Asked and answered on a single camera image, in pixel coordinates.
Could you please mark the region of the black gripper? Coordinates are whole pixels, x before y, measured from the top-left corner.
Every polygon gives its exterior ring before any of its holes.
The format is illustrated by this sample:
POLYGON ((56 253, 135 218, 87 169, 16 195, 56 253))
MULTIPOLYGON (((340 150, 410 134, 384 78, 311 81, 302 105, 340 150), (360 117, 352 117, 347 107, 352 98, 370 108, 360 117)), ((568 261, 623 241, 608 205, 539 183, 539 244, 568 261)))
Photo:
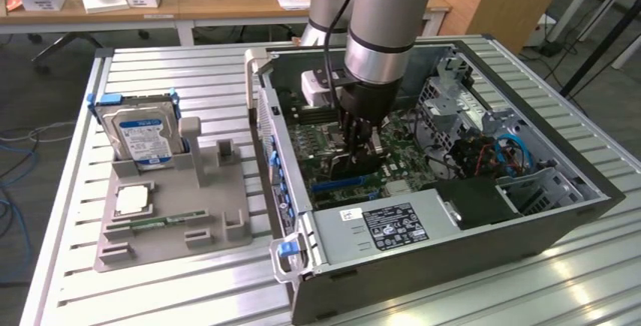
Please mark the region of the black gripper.
POLYGON ((400 80, 383 84, 347 81, 339 94, 342 108, 356 118, 382 123, 394 109, 399 89, 400 80))

